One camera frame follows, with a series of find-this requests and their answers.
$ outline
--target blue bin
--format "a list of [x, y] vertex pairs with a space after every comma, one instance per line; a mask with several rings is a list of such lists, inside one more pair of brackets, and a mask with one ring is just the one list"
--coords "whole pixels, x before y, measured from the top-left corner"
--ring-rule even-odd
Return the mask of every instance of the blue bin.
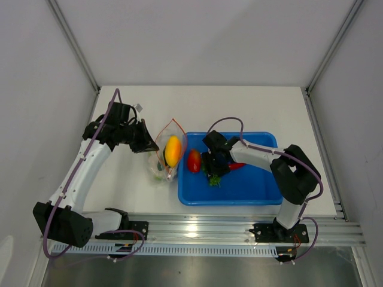
[[[221, 133], [227, 139], [239, 133]], [[271, 173], [255, 166], [246, 165], [224, 175], [220, 187], [210, 187], [208, 178], [201, 170], [191, 173], [187, 169], [187, 157], [191, 149], [207, 151], [202, 142], [206, 133], [187, 133], [187, 149], [178, 166], [178, 198], [191, 206], [229, 205], [279, 205], [282, 195]], [[244, 133], [244, 139], [276, 148], [276, 139], [267, 132]]]

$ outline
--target metal floor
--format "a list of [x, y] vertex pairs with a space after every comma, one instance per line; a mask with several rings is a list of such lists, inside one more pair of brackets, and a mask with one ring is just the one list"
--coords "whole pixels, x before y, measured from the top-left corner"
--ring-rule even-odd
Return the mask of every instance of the metal floor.
[[315, 248], [295, 266], [273, 258], [136, 255], [112, 263], [68, 254], [50, 262], [42, 286], [362, 286], [351, 248]]

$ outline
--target plastic bag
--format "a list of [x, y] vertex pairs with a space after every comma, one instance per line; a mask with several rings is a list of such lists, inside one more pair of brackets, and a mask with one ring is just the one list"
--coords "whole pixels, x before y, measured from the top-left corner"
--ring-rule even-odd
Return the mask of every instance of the plastic bag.
[[[165, 148], [169, 139], [172, 136], [176, 136], [181, 144], [180, 154], [176, 163], [172, 163], [171, 166], [165, 159]], [[187, 146], [187, 136], [183, 128], [178, 124], [175, 119], [172, 119], [165, 128], [159, 133], [155, 140], [156, 144], [160, 148], [157, 152], [148, 153], [148, 166], [149, 170], [154, 174], [154, 178], [157, 181], [171, 182], [177, 177], [177, 167], [181, 158], [184, 156]]]

